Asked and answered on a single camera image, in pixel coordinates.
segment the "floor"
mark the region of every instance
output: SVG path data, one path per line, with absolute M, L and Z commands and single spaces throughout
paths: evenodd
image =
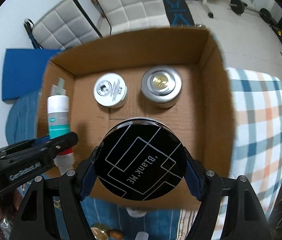
M 209 0 L 214 13 L 210 19 L 197 0 L 187 0 L 195 23 L 204 24 L 219 42 L 226 67 L 264 72 L 282 82 L 282 44 L 276 34 L 254 12 L 241 16 L 229 9 L 227 3 Z

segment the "white cushioned chair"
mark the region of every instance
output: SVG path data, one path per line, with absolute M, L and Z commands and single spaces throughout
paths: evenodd
M 97 0 L 111 34 L 150 27 L 170 26 L 163 0 Z
M 102 38 L 77 0 L 62 0 L 32 29 L 44 49 L 66 49 Z

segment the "white bottle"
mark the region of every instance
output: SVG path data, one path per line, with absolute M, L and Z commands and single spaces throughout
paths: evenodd
M 69 97 L 64 95 L 48 97 L 48 127 L 51 139 L 70 132 Z M 73 170 L 72 148 L 59 153 L 54 158 L 54 164 L 59 168 L 61 175 Z

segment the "checkered fabric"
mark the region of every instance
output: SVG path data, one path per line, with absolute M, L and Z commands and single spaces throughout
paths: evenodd
M 245 175 L 268 218 L 282 183 L 282 87 L 268 74 L 227 68 L 236 118 L 229 177 Z M 221 236 L 227 198 L 212 239 Z

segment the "black container lid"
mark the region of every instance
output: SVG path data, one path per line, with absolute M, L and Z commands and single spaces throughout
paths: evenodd
M 103 139 L 95 169 L 112 193 L 130 200 L 150 200 L 179 184 L 186 170 L 185 149 L 155 119 L 128 119 Z

